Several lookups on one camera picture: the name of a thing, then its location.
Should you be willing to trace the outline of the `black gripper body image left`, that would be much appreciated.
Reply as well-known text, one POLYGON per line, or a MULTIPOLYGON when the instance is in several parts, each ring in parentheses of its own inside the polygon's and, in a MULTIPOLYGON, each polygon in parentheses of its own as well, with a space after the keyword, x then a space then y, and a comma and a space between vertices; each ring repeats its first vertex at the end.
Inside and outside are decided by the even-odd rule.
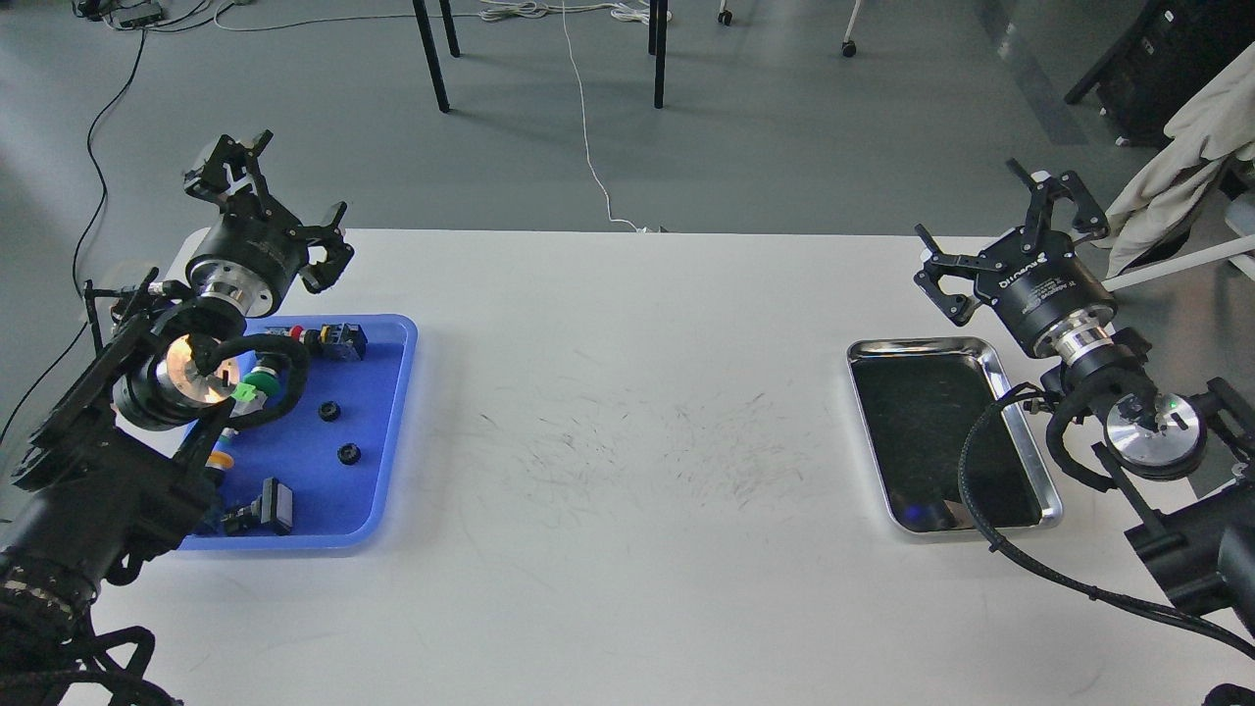
POLYGON ((196 293, 227 298, 246 319, 272 316, 311 261, 299 228, 279 213, 222 214, 184 265, 184 277, 196 293))

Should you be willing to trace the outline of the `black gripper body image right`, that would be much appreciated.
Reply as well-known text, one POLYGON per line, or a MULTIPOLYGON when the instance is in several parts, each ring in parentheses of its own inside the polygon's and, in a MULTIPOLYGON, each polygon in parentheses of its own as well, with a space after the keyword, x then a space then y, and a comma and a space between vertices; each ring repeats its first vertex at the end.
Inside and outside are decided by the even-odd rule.
POLYGON ((1108 325, 1117 312, 1113 293, 1076 253, 1044 250, 981 276, 981 296, 1028 357, 1053 357, 1053 329, 1081 313, 1108 325))

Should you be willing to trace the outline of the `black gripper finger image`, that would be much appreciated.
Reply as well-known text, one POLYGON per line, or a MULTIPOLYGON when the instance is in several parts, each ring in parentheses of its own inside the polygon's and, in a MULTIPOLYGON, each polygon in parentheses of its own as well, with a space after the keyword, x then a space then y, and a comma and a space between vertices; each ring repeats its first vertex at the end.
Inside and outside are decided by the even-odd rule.
POLYGON ((281 207, 271 197, 257 161, 271 138, 274 130, 269 129, 250 140, 220 135, 215 143, 206 145, 192 169, 184 173, 184 193, 215 204, 220 211, 215 228, 252 223, 285 227, 279 218, 281 207))
POLYGON ((994 291, 998 283, 1010 275, 1012 265, 1017 265, 1010 241, 1022 234, 1020 228, 1008 229, 991 242, 990 251, 981 251, 978 255, 944 253, 924 224, 916 224, 915 232, 925 245, 925 251, 922 268, 915 275, 914 282, 953 325, 959 327, 968 325, 976 308, 986 305, 1008 329, 1022 326, 1022 313, 1017 310, 1018 301, 1012 298, 1010 293, 998 296, 994 291), (943 277, 971 281, 973 293, 945 293, 940 287, 943 277))
POLYGON ((1030 173, 1017 158, 1009 158, 1005 166, 1030 192, 1027 218, 1019 228, 1022 253, 1035 253, 1039 250, 1040 241, 1052 231, 1054 204, 1060 199, 1076 204, 1072 229, 1081 233, 1081 242, 1106 238, 1109 234, 1109 219, 1104 209, 1076 171, 1067 171, 1062 176, 1050 176, 1044 171, 1030 173))
POLYGON ((311 247, 324 253, 323 260, 310 260, 297 272, 309 293, 323 293, 336 285, 354 258, 355 250, 345 240, 343 227, 346 211, 346 202, 336 202, 328 211, 326 224, 297 224, 294 229, 294 240, 305 247, 305 255, 311 247))

